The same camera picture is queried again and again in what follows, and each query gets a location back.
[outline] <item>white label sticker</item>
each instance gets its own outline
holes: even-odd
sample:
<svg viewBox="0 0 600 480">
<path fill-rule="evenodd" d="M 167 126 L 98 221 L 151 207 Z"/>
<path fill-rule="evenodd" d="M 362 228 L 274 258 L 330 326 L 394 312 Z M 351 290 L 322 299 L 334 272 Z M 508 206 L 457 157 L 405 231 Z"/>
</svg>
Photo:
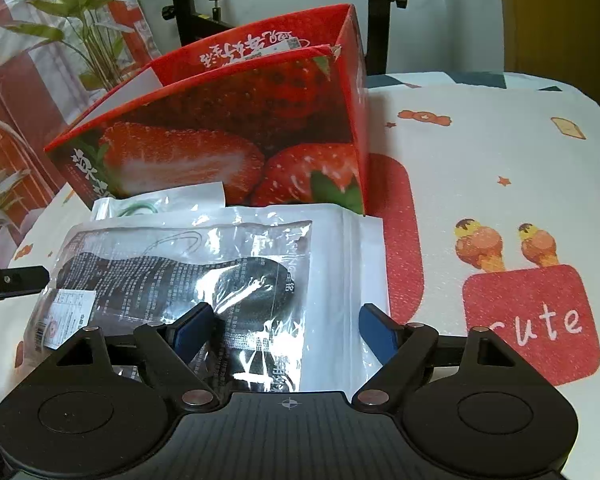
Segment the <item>white label sticker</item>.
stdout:
<svg viewBox="0 0 600 480">
<path fill-rule="evenodd" d="M 229 63 L 247 61 L 248 59 L 253 59 L 254 57 L 266 56 L 267 54 L 275 54 L 276 52 L 286 52 L 287 50 L 293 50 L 294 48 L 300 47 L 300 40 L 298 40 L 298 38 L 288 38 L 288 40 L 283 40 L 279 43 L 266 46 L 264 48 L 261 48 L 260 50 L 257 50 L 256 52 L 253 52 L 252 54 L 247 54 L 244 57 L 232 59 Z"/>
<path fill-rule="evenodd" d="M 45 320 L 36 328 L 36 349 L 42 350 L 44 345 L 56 350 L 86 326 L 95 299 L 95 290 L 58 289 Z"/>
</svg>

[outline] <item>green strawberry leaf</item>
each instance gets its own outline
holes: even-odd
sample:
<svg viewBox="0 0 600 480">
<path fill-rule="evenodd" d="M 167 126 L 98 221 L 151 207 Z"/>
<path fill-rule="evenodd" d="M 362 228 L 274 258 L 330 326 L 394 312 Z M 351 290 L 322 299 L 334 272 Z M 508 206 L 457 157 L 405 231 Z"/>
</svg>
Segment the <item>green strawberry leaf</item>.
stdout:
<svg viewBox="0 0 600 480">
<path fill-rule="evenodd" d="M 87 154 L 87 156 L 91 159 L 92 164 L 97 160 L 98 153 L 93 146 L 87 144 L 82 139 L 74 139 L 74 144 L 76 148 L 83 150 L 83 152 Z"/>
<path fill-rule="evenodd" d="M 362 193 L 355 177 L 351 179 L 343 193 L 334 181 L 321 171 L 312 171 L 311 193 L 314 202 L 337 204 L 355 213 L 363 213 Z"/>
<path fill-rule="evenodd" d="M 107 153 L 108 149 L 109 149 L 109 145 L 107 143 L 100 146 L 100 149 L 98 150 L 98 153 L 96 155 L 96 162 L 98 164 L 100 164 L 103 161 L 104 156 Z"/>
<path fill-rule="evenodd" d="M 331 81 L 331 69 L 329 67 L 329 58 L 326 56 L 314 57 L 314 63 L 320 71 L 326 76 L 328 81 Z"/>
</svg>

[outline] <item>metal screw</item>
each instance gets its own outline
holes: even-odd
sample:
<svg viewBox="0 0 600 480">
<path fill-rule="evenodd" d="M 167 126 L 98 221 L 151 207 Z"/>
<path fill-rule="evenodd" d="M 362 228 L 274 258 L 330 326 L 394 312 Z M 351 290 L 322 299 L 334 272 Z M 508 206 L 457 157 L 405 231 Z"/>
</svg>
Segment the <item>metal screw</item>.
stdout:
<svg viewBox="0 0 600 480">
<path fill-rule="evenodd" d="M 382 390 L 365 390 L 358 394 L 358 400 L 367 406 L 380 406 L 389 400 L 389 394 Z"/>
<path fill-rule="evenodd" d="M 204 406 L 214 400 L 214 394 L 208 390 L 189 390 L 182 394 L 182 402 L 189 406 Z"/>
</svg>

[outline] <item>candy print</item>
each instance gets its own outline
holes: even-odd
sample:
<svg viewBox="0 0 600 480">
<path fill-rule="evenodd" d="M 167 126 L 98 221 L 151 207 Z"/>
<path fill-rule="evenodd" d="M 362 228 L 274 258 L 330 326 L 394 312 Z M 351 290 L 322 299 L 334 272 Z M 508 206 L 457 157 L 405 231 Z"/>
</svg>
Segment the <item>candy print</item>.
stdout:
<svg viewBox="0 0 600 480">
<path fill-rule="evenodd" d="M 411 110 L 403 110 L 398 113 L 400 119 L 415 119 L 421 123 L 434 123 L 439 126 L 451 125 L 451 117 L 442 115 L 438 116 L 432 112 L 412 112 Z"/>
<path fill-rule="evenodd" d="M 25 245 L 23 248 L 21 248 L 16 253 L 16 255 L 13 257 L 13 261 L 15 261 L 23 256 L 27 256 L 27 254 L 29 254 L 32 249 L 33 249 L 33 244 Z"/>
</svg>

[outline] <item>ice cream cone print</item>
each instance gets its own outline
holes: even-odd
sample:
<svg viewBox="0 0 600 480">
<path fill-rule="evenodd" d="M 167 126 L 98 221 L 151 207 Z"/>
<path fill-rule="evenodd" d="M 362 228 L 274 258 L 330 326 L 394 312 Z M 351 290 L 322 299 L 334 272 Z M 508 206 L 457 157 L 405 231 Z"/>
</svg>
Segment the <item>ice cream cone print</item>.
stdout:
<svg viewBox="0 0 600 480">
<path fill-rule="evenodd" d="M 533 224 L 522 224 L 518 228 L 522 243 L 522 254 L 538 267 L 560 265 L 556 254 L 555 239 L 547 231 L 538 229 Z"/>
<path fill-rule="evenodd" d="M 456 254 L 465 263 L 484 272 L 504 272 L 502 237 L 499 232 L 473 218 L 456 224 Z"/>
<path fill-rule="evenodd" d="M 586 139 L 578 125 L 572 123 L 570 120 L 563 119 L 560 117 L 552 117 L 551 120 L 554 122 L 558 129 L 563 135 L 574 137 L 575 139 Z"/>
</svg>

